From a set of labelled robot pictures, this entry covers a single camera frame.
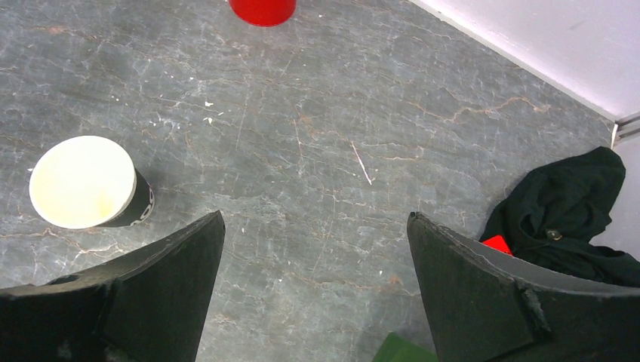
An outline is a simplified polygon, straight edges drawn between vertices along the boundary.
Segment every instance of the green object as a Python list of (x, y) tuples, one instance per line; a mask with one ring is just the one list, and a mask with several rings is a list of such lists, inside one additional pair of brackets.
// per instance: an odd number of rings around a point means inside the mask
[(435, 354), (390, 333), (373, 362), (438, 362)]

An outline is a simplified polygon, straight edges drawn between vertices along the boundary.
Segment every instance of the cup rim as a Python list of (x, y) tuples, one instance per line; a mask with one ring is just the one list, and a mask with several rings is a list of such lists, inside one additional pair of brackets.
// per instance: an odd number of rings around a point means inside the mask
[[(81, 223), (81, 222), (64, 223), (59, 220), (56, 220), (55, 218), (52, 218), (50, 215), (48, 215), (48, 212), (46, 212), (44, 208), (40, 205), (40, 203), (34, 196), (35, 194), (34, 180), (37, 183), (37, 178), (40, 174), (39, 171), (44, 167), (43, 165), (46, 164), (47, 160), (53, 157), (53, 155), (55, 155), (56, 152), (59, 152), (61, 149), (71, 146), (73, 143), (78, 143), (83, 140), (94, 140), (102, 144), (107, 144), (109, 145), (109, 147), (113, 147), (114, 150), (118, 150), (119, 152), (121, 152), (122, 155), (126, 155), (126, 157), (123, 157), (123, 161), (126, 163), (123, 165), (123, 167), (127, 169), (126, 171), (128, 172), (128, 175), (129, 175), (128, 177), (130, 177), (130, 180), (131, 180), (130, 182), (130, 184), (132, 185), (131, 193), (129, 194), (125, 202), (122, 205), (120, 205), (120, 207), (114, 207), (114, 210), (109, 215), (105, 216), (102, 219), (98, 219), (98, 220), (94, 220), (86, 223)], [(35, 211), (38, 213), (38, 215), (40, 215), (40, 217), (45, 219), (45, 221), (65, 229), (86, 229), (94, 226), (99, 226), (107, 221), (110, 221), (111, 219), (114, 219), (120, 213), (122, 213), (122, 211), (124, 211), (128, 203), (130, 203), (131, 199), (133, 198), (133, 195), (136, 190), (136, 183), (137, 183), (137, 180), (136, 180), (136, 171), (135, 171), (134, 162), (133, 160), (131, 160), (131, 156), (128, 154), (128, 152), (124, 148), (122, 148), (122, 146), (105, 137), (78, 136), (78, 137), (69, 138), (67, 140), (64, 140), (56, 144), (55, 146), (51, 147), (48, 151), (46, 151), (45, 154), (42, 157), (40, 157), (40, 159), (38, 159), (38, 162), (35, 164), (33, 171), (31, 172), (31, 177), (29, 178), (29, 198), (31, 199), (31, 204), (35, 208)]]

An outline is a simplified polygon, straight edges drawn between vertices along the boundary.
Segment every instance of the baseboard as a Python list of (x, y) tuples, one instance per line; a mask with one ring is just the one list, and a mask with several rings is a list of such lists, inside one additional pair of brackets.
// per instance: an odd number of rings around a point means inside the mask
[(491, 39), (491, 37), (488, 36), (488, 32), (482, 29), (477, 24), (474, 24), (473, 22), (468, 21), (467, 19), (464, 19), (458, 14), (455, 14), (455, 12), (451, 11), (450, 9), (447, 9), (445, 7), (439, 7), (438, 5), (434, 4), (434, 2), (430, 2), (429, 0), (409, 0), (409, 1), (420, 6), (422, 9), (430, 12), (440, 20), (448, 23), (449, 25), (460, 30), (461, 32), (467, 34), (469, 37), (475, 39), (476, 41), (480, 42), (484, 46), (497, 52), (498, 54), (505, 57), (506, 59), (511, 60), (518, 66), (522, 67), (523, 69), (527, 70), (528, 72), (537, 76), (543, 81), (551, 84), (553, 87), (557, 88), (561, 92), (567, 94), (569, 97), (575, 99), (576, 101), (582, 103), (586, 107), (602, 115), (606, 119), (610, 121), (617, 120), (617, 117), (612, 113), (610, 113), (609, 111), (607, 111), (606, 109), (596, 105), (594, 102), (590, 101), (589, 99), (582, 97), (575, 90), (560, 83), (553, 77), (550, 77), (548, 74), (543, 72), (541, 69), (538, 69), (536, 66), (532, 66), (526, 59), (522, 59), (517, 54), (514, 54), (512, 50), (509, 49), (506, 41), (502, 43), (502, 42), (494, 41), (493, 39)]

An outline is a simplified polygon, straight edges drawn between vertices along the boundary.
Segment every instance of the red tag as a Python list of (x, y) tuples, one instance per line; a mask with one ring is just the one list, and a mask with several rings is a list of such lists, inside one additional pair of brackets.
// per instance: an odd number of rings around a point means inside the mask
[(482, 243), (488, 247), (493, 247), (495, 250), (499, 250), (503, 253), (513, 256), (513, 254), (511, 254), (511, 250), (509, 249), (509, 246), (506, 245), (506, 242), (504, 241), (504, 238), (502, 237), (502, 235), (496, 235), (491, 239), (483, 241)]

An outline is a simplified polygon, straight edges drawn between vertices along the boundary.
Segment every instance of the white wall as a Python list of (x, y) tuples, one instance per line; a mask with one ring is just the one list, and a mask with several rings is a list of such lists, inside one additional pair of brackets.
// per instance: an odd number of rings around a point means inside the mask
[(639, 0), (411, 0), (605, 117), (640, 111)]
[(614, 147), (626, 167), (626, 178), (609, 213), (611, 224), (591, 244), (626, 251), (640, 260), (640, 137), (624, 140)]

